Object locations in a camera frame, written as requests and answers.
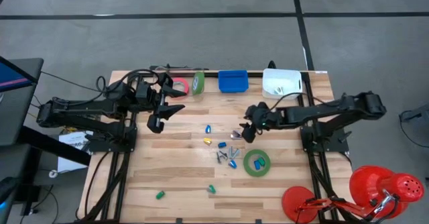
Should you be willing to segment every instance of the white paper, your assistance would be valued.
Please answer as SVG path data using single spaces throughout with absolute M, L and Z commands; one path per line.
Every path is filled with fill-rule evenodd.
M 60 142 L 68 144 L 69 146 L 73 146 L 79 150 L 82 149 L 82 147 L 88 142 L 88 140 L 85 138 L 85 135 L 89 134 L 92 135 L 93 132 L 86 131 L 86 132 L 76 132 L 76 133 L 68 133 L 64 135 L 60 135 Z M 79 164 L 70 160 L 66 160 L 64 158 L 58 158 L 58 172 L 67 172 L 72 170 L 78 170 L 81 168 L 87 168 L 88 166 L 85 166 L 83 164 Z

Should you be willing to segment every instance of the green toy piece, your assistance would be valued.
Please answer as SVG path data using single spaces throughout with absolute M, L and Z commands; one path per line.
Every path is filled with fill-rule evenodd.
M 263 160 L 263 158 L 259 158 L 257 161 L 261 164 L 261 166 L 265 166 L 265 160 Z
M 164 197 L 166 195 L 166 193 L 162 190 L 161 192 L 159 192 L 157 195 L 156 195 L 156 199 L 157 200 L 159 200 L 159 199 L 161 199 L 162 197 Z
M 209 191 L 212 194 L 216 194 L 216 190 L 212 184 L 208 186 L 207 191 Z

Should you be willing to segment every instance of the wooden tabletop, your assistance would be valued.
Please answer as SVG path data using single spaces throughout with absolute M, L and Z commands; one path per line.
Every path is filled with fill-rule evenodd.
M 119 80 L 126 71 L 114 71 L 111 82 Z M 315 97 L 333 99 L 326 72 L 309 72 Z M 191 85 L 191 78 L 186 79 Z M 185 104 L 185 108 L 165 121 L 161 134 L 152 133 L 146 122 L 149 113 L 137 116 L 138 137 L 131 154 L 127 184 L 121 214 L 121 223 L 174 223 L 183 218 L 186 223 L 292 223 L 282 211 L 281 197 L 291 186 L 305 186 L 313 191 L 307 155 L 302 150 L 298 129 L 265 131 L 257 135 L 252 144 L 232 140 L 232 130 L 240 130 L 243 116 L 250 105 L 265 101 L 272 106 L 276 100 L 264 99 L 261 78 L 249 78 L 245 93 L 222 94 L 217 78 L 206 78 L 204 92 L 195 97 L 168 102 Z M 282 101 L 279 106 L 298 105 L 296 100 Z M 205 134 L 207 125 L 212 133 Z M 204 137 L 212 138 L 207 146 Z M 237 169 L 227 162 L 218 164 L 217 144 L 226 142 L 241 150 L 236 158 Z M 252 177 L 243 167 L 243 157 L 249 150 L 265 151 L 271 159 L 270 171 L 262 177 Z M 78 215 L 83 216 L 84 201 L 89 181 L 103 153 L 91 158 Z M 95 177 L 88 200 L 90 209 L 106 188 L 109 154 Z M 349 179 L 352 170 L 349 162 L 338 153 L 326 153 L 332 185 L 339 197 L 352 201 Z M 206 191 L 212 184 L 216 194 Z M 164 198 L 157 200 L 159 191 Z M 115 210 L 116 192 L 111 201 L 109 217 Z

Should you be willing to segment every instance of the red tape roll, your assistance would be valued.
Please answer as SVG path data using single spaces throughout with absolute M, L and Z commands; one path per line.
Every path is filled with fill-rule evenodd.
M 173 78 L 173 86 L 174 85 L 183 85 L 183 87 L 184 87 L 183 91 L 186 94 L 189 93 L 189 85 L 188 85 L 188 82 L 185 79 L 183 79 L 183 78 Z

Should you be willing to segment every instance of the blue screen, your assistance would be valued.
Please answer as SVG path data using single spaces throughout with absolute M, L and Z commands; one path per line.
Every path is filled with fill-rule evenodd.
M 0 62 L 0 91 L 28 85 L 31 81 Z

